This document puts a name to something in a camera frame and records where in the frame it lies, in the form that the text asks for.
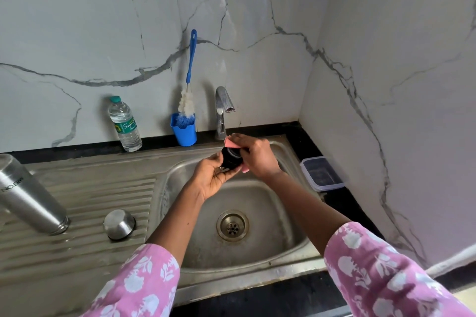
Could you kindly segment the person's right forearm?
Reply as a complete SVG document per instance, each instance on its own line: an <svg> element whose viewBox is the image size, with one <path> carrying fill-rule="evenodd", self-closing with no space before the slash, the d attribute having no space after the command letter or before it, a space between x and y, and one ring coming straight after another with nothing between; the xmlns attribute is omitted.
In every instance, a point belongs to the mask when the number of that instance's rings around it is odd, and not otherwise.
<svg viewBox="0 0 476 317"><path fill-rule="evenodd" d="M316 197L281 169L257 173L280 198L321 256L331 236L350 219Z"/></svg>

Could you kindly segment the blue bottle brush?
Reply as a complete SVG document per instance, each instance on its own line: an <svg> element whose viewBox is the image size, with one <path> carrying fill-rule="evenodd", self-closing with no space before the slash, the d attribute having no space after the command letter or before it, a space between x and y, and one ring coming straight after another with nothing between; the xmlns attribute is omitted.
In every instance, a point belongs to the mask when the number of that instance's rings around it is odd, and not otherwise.
<svg viewBox="0 0 476 317"><path fill-rule="evenodd" d="M185 129L195 123L195 107L193 101L193 92L190 86L192 66L194 61L195 50L198 42L198 32L193 29L190 34L189 41L189 63L186 75L186 87L182 90L181 99L178 107L178 116L175 125L178 128Z"/></svg>

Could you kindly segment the chrome tap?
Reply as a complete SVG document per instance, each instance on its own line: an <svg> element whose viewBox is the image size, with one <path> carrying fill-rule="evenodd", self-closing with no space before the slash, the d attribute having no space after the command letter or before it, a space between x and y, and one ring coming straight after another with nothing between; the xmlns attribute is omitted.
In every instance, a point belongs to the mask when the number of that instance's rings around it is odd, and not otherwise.
<svg viewBox="0 0 476 317"><path fill-rule="evenodd" d="M234 105L224 86L219 86L215 92L215 110L216 110L216 136L218 140L224 140L227 136L224 125L224 115L235 112Z"/></svg>

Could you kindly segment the person's left forearm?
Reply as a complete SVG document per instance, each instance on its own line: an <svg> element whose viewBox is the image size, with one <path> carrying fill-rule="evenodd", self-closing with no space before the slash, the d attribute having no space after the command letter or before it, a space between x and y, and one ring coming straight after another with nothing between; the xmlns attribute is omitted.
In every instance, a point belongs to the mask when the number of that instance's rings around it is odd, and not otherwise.
<svg viewBox="0 0 476 317"><path fill-rule="evenodd" d="M182 266L204 201L203 187L187 183L146 243L163 247Z"/></svg>

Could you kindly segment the stainless steel sink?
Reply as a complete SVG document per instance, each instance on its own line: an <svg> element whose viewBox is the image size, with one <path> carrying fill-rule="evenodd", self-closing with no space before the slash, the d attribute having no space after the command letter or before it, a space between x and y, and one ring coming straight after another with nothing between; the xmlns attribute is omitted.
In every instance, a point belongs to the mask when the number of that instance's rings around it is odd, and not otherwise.
<svg viewBox="0 0 476 317"><path fill-rule="evenodd" d="M164 218L196 164L215 142L124 154L25 164L68 212L66 232L45 236L0 211L0 317L77 316ZM111 241L105 216L124 209L136 219L128 238ZM221 239L228 210L249 221L245 238ZM239 173L201 209L175 297L183 305L227 292L322 271L324 261L278 196L253 173Z"/></svg>

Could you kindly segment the clear plastic container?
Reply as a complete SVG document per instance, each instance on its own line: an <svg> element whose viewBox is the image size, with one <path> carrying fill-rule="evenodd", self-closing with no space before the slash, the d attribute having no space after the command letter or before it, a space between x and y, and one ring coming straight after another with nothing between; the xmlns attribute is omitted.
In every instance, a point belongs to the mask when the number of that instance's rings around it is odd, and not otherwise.
<svg viewBox="0 0 476 317"><path fill-rule="evenodd" d="M316 192L345 187L342 179L323 156L305 158L301 161L300 167L309 185Z"/></svg>

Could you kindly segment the person's right hand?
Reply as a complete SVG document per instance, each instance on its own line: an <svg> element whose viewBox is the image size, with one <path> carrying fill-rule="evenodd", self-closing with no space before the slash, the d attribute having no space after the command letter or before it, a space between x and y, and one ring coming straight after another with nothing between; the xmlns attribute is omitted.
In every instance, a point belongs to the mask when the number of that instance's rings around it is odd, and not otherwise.
<svg viewBox="0 0 476 317"><path fill-rule="evenodd" d="M252 147L253 163L246 163L249 170L264 182L282 174L282 170L271 150L267 139L259 139L245 134L234 133L230 140L241 147Z"/></svg>

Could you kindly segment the person's left hand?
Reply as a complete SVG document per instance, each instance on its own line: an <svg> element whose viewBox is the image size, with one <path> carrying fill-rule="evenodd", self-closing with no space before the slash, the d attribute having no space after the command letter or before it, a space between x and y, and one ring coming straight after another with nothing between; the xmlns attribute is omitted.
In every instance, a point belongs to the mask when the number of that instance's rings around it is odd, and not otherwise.
<svg viewBox="0 0 476 317"><path fill-rule="evenodd" d="M205 159L196 165L185 187L187 193L197 197L201 202L215 195L225 182L241 171L241 167L226 171L213 170L205 165Z"/></svg>

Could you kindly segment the clear plastic water bottle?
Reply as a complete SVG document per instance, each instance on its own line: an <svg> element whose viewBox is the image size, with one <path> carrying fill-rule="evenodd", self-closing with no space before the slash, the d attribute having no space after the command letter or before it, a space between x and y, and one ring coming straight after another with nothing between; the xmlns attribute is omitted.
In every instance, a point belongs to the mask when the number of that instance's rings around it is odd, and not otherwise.
<svg viewBox="0 0 476 317"><path fill-rule="evenodd" d="M119 96L111 96L109 116L114 123L123 149L136 152L142 148L142 140L131 108Z"/></svg>

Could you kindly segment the sink drain strainer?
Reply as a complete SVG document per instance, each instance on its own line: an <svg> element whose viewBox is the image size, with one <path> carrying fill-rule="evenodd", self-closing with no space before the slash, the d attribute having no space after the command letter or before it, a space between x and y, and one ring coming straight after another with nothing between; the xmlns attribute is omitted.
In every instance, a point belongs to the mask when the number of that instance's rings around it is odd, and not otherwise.
<svg viewBox="0 0 476 317"><path fill-rule="evenodd" d="M224 211L217 219L216 230L219 237L224 241L237 242L247 236L249 221L241 211Z"/></svg>

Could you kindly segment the blue plastic holder cup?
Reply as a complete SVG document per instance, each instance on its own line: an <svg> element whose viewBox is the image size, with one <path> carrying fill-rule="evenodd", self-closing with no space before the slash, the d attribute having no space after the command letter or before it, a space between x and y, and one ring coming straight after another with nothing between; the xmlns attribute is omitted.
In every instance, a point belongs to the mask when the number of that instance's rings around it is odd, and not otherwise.
<svg viewBox="0 0 476 317"><path fill-rule="evenodd" d="M179 113L174 113L170 118L170 127L175 135L175 138L182 147L193 146L197 142L197 132L195 124L187 125L181 128L178 124Z"/></svg>

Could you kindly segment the stainless steel flask cap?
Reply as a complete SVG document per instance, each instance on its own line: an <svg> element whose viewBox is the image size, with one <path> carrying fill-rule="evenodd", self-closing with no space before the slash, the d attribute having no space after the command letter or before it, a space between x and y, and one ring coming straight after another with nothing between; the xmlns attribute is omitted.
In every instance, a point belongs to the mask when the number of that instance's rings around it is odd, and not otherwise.
<svg viewBox="0 0 476 317"><path fill-rule="evenodd" d="M103 221L103 229L111 241L120 241L128 238L136 227L134 216L124 210L117 209L108 213Z"/></svg>

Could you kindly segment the pink sponge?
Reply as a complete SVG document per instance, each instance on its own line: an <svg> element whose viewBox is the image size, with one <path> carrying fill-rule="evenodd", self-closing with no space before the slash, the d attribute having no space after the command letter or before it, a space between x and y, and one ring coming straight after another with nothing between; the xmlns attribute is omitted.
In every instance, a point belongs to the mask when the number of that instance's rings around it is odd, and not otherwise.
<svg viewBox="0 0 476 317"><path fill-rule="evenodd" d="M230 140L230 136L227 136L224 139L224 147L240 147L241 148L241 146L237 145L236 143ZM246 173L249 171L249 167L245 163L243 163L243 167L244 167L244 171L242 171L242 173Z"/></svg>

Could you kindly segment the black bottle lid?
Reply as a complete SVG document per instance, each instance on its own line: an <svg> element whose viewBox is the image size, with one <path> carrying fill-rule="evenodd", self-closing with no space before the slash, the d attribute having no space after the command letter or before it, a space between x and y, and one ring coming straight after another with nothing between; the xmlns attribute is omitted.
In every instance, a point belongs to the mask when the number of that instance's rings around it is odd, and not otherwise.
<svg viewBox="0 0 476 317"><path fill-rule="evenodd" d="M238 167L241 167L241 171L244 171L240 147L223 147L221 153L223 156L221 170L234 170Z"/></svg>

